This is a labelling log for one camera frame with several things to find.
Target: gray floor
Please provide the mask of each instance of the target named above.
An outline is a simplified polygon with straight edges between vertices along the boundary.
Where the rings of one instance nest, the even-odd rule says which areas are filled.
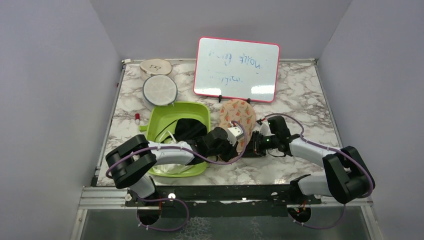
[[[312,209],[311,225],[327,226],[337,220],[340,207]],[[156,227],[176,227],[182,219],[160,219]],[[161,240],[293,240],[293,239],[371,239],[361,207],[347,208],[344,220],[328,230],[301,227],[288,217],[191,218],[180,231],[159,232],[137,227],[135,210],[89,210],[83,240],[161,239]]]

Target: whiteboard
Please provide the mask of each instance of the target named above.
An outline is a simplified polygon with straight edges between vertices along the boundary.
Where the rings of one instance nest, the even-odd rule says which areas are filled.
[[[280,46],[274,43],[202,37],[193,91],[198,95],[272,102]]]

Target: white marble tabletop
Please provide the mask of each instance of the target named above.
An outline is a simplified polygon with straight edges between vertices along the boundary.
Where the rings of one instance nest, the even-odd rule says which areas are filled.
[[[178,87],[177,101],[205,104],[210,109],[211,128],[218,126],[219,110],[223,102],[215,97],[193,93],[195,61],[172,61],[172,77]],[[135,114],[140,114],[142,125],[149,122],[151,111],[143,104],[143,78],[139,64],[128,64],[122,80],[119,97],[107,139],[97,186],[114,186],[112,179],[105,176],[108,164],[105,155],[133,136],[140,134],[135,123]],[[280,62],[275,100],[272,103],[252,102],[257,118],[271,113],[285,113],[301,121],[306,130],[304,135],[324,145],[338,147],[333,122],[327,107],[317,72],[312,63]],[[287,126],[292,134],[300,127],[291,120]],[[288,184],[290,180],[305,174],[322,172],[313,163],[297,157],[242,158],[231,165],[209,164],[200,175],[192,177],[162,177],[152,175],[157,185],[254,185]]]

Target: lime green basket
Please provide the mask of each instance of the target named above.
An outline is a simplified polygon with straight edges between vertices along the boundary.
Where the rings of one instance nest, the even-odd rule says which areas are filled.
[[[190,101],[176,101],[167,106],[156,106],[151,112],[148,125],[139,126],[139,129],[141,132],[146,131],[146,139],[154,142],[156,137],[156,140],[161,137],[159,134],[162,135],[165,133],[162,139],[169,136],[167,131],[174,134],[175,127],[177,125],[177,121],[175,120],[178,119],[196,119],[206,126],[208,132],[211,130],[211,112],[209,111],[209,108],[202,103]],[[175,174],[156,173],[153,169],[150,169],[148,173],[162,177],[183,178],[199,175],[203,173],[207,167],[208,163],[203,162],[192,166],[190,169]]]

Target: white wall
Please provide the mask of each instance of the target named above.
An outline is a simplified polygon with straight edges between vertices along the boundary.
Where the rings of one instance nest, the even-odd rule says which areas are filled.
[[[88,0],[0,2],[1,239],[69,239],[120,59]]]
[[[90,0],[121,58],[195,58],[202,36],[318,58],[351,0]]]
[[[353,0],[318,66],[344,145],[376,181],[386,239],[424,236],[424,1]]]

